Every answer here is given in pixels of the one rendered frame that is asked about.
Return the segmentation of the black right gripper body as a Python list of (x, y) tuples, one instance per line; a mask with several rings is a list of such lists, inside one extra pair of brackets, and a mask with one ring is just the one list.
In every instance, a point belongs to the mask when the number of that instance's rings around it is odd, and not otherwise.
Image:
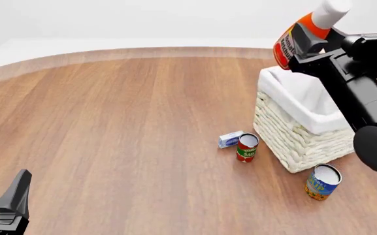
[(308, 57), (295, 54), (289, 68), (316, 78), (347, 78), (352, 74), (352, 58), (341, 48)]

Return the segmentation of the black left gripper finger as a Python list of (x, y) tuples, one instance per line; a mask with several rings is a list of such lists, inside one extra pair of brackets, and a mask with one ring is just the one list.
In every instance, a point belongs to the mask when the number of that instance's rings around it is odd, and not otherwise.
[(0, 197), (0, 219), (29, 218), (28, 195), (32, 174), (20, 170), (9, 188)]

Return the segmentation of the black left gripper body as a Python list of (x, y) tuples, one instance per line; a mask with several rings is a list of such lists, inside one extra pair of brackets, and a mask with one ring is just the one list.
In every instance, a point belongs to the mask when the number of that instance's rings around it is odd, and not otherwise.
[(0, 219), (0, 235), (24, 235), (28, 224), (29, 220), (22, 216)]

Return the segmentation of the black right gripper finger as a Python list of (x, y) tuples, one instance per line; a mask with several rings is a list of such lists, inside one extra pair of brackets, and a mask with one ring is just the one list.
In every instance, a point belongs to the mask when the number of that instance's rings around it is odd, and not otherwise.
[(341, 48), (342, 41), (345, 39), (345, 33), (332, 27), (326, 36), (327, 44), (324, 46), (325, 51), (333, 51)]
[(291, 31), (295, 54), (308, 58), (319, 54), (328, 44), (327, 40), (320, 39), (309, 31), (305, 25), (296, 23)]

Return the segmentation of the red ketchup bottle white cap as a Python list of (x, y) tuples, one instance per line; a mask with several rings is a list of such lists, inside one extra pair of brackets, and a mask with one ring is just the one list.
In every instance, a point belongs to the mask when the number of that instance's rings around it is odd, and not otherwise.
[(293, 43), (293, 28), (303, 26), (317, 40), (325, 40), (333, 26), (351, 9), (350, 0), (322, 0), (311, 13), (303, 16), (291, 25), (275, 42), (272, 52), (277, 64), (284, 70), (289, 70), (289, 60), (296, 53)]

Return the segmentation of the white cloth basket liner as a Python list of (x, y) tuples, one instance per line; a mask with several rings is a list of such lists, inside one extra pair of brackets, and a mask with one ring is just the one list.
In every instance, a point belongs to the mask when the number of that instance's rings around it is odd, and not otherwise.
[(318, 78), (273, 66), (260, 71), (257, 88), (313, 134), (350, 128)]

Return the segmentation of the white wicker basket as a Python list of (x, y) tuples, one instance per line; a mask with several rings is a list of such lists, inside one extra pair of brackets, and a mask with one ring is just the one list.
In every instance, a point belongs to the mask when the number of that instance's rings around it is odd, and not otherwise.
[(292, 174), (354, 152), (351, 128), (313, 134), (258, 89), (254, 129)]

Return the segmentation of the tomato sauce tin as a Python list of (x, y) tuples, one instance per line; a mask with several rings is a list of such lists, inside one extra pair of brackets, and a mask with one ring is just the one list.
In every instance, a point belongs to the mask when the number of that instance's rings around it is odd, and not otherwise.
[(236, 151), (236, 158), (240, 162), (250, 163), (254, 159), (259, 144), (255, 134), (244, 133), (239, 137)]

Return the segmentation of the small white blue box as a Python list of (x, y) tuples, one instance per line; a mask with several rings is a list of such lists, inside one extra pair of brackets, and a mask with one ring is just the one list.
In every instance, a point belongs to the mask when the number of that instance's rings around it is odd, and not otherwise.
[(243, 131), (237, 131), (235, 133), (223, 134), (218, 138), (218, 147), (227, 148), (238, 144), (240, 136), (244, 134)]

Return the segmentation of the blue soup tin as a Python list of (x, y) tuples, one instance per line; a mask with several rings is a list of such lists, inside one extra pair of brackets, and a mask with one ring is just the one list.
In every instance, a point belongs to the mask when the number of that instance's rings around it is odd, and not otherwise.
[(322, 201), (331, 195), (341, 181), (341, 173), (335, 167), (318, 164), (310, 172), (304, 189), (309, 197)]

